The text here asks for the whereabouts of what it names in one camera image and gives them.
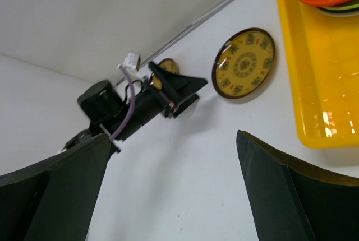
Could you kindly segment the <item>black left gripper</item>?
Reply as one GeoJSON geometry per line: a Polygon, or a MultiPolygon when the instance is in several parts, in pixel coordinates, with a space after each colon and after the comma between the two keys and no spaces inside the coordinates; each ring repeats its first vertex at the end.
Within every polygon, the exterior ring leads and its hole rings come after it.
{"type": "Polygon", "coordinates": [[[68,150],[100,133],[109,134],[111,141],[124,141],[160,113],[177,118],[193,103],[199,100],[194,95],[208,84],[207,79],[179,75],[149,62],[149,69],[161,83],[160,89],[149,80],[138,80],[140,92],[135,93],[135,81],[127,84],[120,97],[108,81],[100,81],[88,88],[77,98],[77,103],[89,118],[89,128],[81,131],[64,146],[68,150]],[[180,104],[174,111],[174,104],[180,104]]]}

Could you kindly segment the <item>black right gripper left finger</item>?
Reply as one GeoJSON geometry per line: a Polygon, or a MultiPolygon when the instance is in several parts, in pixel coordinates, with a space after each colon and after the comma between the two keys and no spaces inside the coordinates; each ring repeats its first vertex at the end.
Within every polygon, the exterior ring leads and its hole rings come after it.
{"type": "Polygon", "coordinates": [[[109,157],[100,134],[1,175],[1,240],[85,240],[109,157]]]}

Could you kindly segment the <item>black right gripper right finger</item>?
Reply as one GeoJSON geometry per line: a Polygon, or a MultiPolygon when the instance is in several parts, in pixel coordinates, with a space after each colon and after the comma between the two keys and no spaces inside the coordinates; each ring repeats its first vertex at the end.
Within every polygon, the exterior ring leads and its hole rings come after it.
{"type": "Polygon", "coordinates": [[[259,240],[358,240],[358,178],[280,151],[246,131],[238,159],[259,240]]]}

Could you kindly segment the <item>yellow patterned plate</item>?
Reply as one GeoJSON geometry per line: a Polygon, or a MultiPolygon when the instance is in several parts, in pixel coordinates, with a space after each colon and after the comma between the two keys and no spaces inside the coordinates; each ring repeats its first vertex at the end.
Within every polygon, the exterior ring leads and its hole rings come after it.
{"type": "Polygon", "coordinates": [[[218,95],[237,100],[252,94],[275,67],[276,47],[264,29],[251,27],[231,36],[215,57],[211,80],[218,95]]]}
{"type": "MultiPolygon", "coordinates": [[[[168,72],[171,72],[171,73],[175,73],[175,74],[180,73],[178,64],[172,58],[163,59],[162,61],[160,61],[158,63],[158,66],[168,72]]],[[[159,90],[162,88],[161,80],[158,77],[156,77],[155,75],[152,75],[152,77],[151,77],[151,84],[159,90]]]]}

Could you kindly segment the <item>green plate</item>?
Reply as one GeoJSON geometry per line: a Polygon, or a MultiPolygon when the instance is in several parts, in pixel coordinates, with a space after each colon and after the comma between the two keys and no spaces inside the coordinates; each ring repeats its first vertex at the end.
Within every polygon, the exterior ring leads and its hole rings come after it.
{"type": "Polygon", "coordinates": [[[351,0],[335,6],[318,7],[318,9],[332,13],[356,12],[358,11],[358,0],[351,0]]]}

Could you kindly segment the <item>black plate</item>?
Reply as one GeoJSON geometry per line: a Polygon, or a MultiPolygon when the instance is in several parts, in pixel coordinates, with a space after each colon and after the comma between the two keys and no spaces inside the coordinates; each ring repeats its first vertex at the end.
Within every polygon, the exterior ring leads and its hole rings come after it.
{"type": "Polygon", "coordinates": [[[324,7],[318,7],[317,8],[320,12],[323,14],[326,14],[328,16],[334,16],[334,17],[351,17],[351,16],[358,16],[358,8],[353,8],[350,10],[329,10],[324,7]]]}

